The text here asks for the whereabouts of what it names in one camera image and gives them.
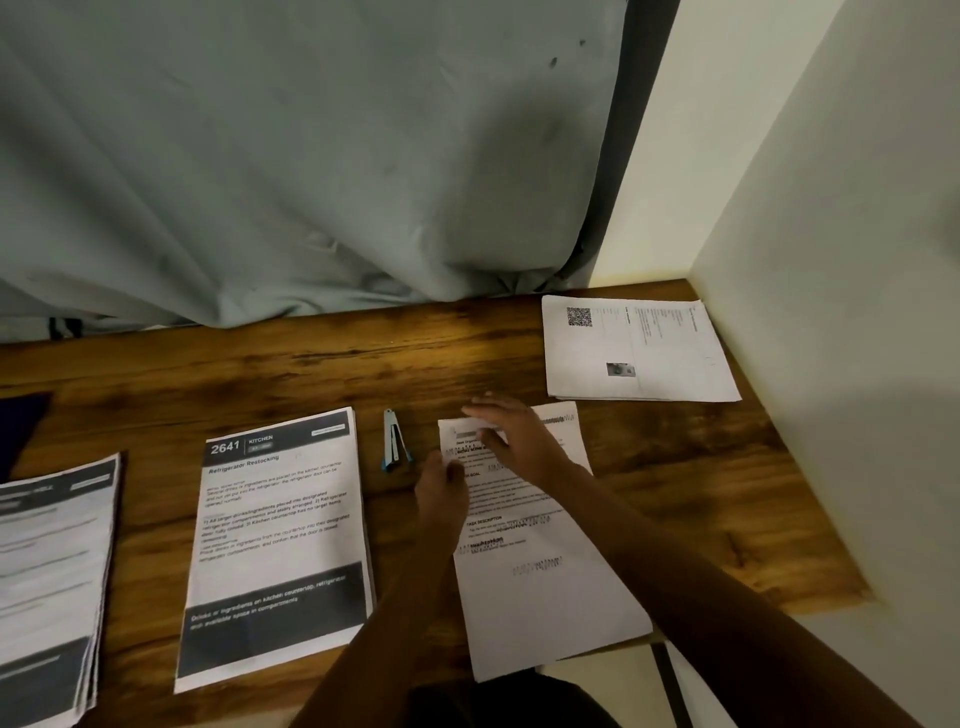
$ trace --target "wood grain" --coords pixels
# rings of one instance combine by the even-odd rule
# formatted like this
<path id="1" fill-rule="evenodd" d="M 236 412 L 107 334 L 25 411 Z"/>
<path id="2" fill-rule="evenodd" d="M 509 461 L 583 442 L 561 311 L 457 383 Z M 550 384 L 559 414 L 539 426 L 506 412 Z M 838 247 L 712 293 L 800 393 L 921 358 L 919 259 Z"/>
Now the wood grain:
<path id="1" fill-rule="evenodd" d="M 685 301 L 686 281 L 585 292 Z M 788 612 L 869 597 L 827 516 L 739 368 L 743 401 L 578 404 L 594 471 L 633 506 Z M 15 476 L 126 453 L 109 584 L 100 706 L 89 725 L 195 723 L 301 702 L 333 650 L 172 695 L 204 440 L 351 405 L 379 592 L 416 523 L 405 466 L 380 471 L 382 413 L 392 407 L 423 457 L 437 420 L 485 390 L 547 401 L 540 299 L 430 304 L 182 328 L 0 352 L 0 396 L 53 391 Z M 452 567 L 426 635 L 420 682 L 469 675 Z"/>

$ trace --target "stapler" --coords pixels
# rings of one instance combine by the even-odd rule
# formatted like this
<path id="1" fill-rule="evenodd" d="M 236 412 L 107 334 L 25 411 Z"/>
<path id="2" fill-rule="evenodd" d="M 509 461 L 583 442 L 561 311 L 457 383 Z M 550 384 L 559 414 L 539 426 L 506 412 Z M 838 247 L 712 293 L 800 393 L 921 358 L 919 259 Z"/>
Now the stapler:
<path id="1" fill-rule="evenodd" d="M 400 432 L 400 423 L 396 421 L 396 412 L 392 409 L 383 410 L 383 462 L 380 468 L 384 473 L 393 465 L 400 462 L 400 448 L 407 453 L 407 462 L 412 463 L 414 456 L 403 443 L 403 433 Z"/>

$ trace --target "small photo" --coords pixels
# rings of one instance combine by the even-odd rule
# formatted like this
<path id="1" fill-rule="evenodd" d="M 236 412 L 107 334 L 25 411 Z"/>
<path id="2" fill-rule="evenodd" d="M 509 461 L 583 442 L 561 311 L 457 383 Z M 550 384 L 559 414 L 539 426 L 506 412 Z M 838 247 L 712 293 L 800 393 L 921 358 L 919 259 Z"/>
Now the small photo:
<path id="1" fill-rule="evenodd" d="M 633 364 L 608 361 L 607 376 L 636 376 L 636 368 Z"/>

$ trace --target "person's left hand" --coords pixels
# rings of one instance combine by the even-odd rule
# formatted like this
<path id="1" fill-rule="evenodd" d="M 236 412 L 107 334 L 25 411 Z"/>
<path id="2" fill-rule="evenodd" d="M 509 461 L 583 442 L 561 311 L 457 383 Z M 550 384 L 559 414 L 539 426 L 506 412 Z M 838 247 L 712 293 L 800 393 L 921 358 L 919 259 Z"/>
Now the person's left hand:
<path id="1" fill-rule="evenodd" d="M 444 467 L 439 450 L 427 455 L 420 480 L 414 489 L 423 527 L 452 540 L 456 547 L 470 507 L 470 493 L 464 480 L 464 466 L 456 460 Z"/>

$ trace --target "printed document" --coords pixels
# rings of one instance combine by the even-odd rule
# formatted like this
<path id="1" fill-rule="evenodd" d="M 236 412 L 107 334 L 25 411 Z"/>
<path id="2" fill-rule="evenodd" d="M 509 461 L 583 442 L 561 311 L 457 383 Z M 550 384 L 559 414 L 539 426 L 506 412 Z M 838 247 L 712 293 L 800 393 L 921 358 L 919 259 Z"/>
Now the printed document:
<path id="1" fill-rule="evenodd" d="M 544 296 L 541 306 L 553 397 L 740 400 L 703 302 Z"/>
<path id="2" fill-rule="evenodd" d="M 346 644 L 372 610 L 352 408 L 207 440 L 174 692 Z"/>
<path id="3" fill-rule="evenodd" d="M 576 403 L 534 411 L 570 459 L 589 468 Z M 560 504 L 476 440 L 488 423 L 439 425 L 444 461 L 463 463 L 470 490 L 453 558 L 478 682 L 651 631 L 646 612 Z"/>
<path id="4" fill-rule="evenodd" d="M 96 703 L 120 455 L 0 486 L 0 725 Z"/>

